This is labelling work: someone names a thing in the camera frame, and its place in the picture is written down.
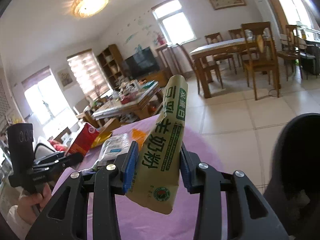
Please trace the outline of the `left hand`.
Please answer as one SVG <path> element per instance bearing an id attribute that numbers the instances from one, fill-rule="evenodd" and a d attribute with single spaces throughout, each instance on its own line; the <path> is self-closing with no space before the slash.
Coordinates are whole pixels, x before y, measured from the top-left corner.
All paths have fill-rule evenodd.
<path id="1" fill-rule="evenodd" d="M 37 219 L 33 206 L 39 206 L 40 211 L 47 205 L 52 197 L 52 191 L 47 183 L 44 184 L 42 193 L 31 195 L 22 194 L 18 200 L 17 213 L 29 225 Z"/>

